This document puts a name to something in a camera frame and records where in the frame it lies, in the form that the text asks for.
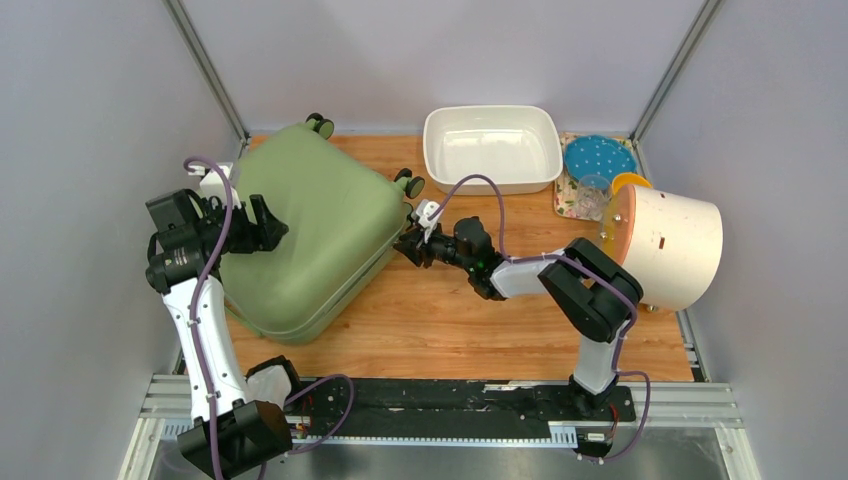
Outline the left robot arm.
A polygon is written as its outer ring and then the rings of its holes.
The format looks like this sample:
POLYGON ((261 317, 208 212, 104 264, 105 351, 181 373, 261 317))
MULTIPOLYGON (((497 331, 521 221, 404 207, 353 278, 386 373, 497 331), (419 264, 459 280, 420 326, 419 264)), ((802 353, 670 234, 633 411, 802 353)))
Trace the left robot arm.
POLYGON ((263 468, 292 449, 285 415, 302 408, 306 390, 283 356, 241 372, 218 269, 226 253, 274 250, 288 227, 260 195, 228 208, 217 197, 183 189, 146 207, 157 228, 146 279, 172 317, 191 382, 192 425, 178 435, 179 451, 213 479, 263 468))

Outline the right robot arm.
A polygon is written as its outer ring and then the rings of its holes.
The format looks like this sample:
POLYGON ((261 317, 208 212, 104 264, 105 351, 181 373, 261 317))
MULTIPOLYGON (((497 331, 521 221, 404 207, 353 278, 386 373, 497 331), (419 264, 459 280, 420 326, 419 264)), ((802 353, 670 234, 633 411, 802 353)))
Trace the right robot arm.
POLYGON ((592 241, 579 237, 555 252, 511 258, 494 248, 479 218, 469 217, 458 221, 451 235, 411 228, 394 247, 417 267, 438 261, 463 270, 485 300, 549 295, 581 336, 568 384, 572 409, 593 419, 609 407, 622 340, 644 291, 592 241))

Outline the green hard-shell suitcase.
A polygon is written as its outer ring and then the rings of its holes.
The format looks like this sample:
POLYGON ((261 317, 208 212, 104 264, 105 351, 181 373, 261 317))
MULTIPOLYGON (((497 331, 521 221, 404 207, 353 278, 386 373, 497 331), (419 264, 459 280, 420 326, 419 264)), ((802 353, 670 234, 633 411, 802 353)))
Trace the green hard-shell suitcase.
POLYGON ((389 179, 330 142, 333 122, 313 113, 239 160, 241 198, 263 196, 288 227, 270 252, 221 260, 233 315, 282 344, 314 340, 385 267, 425 180, 389 179))

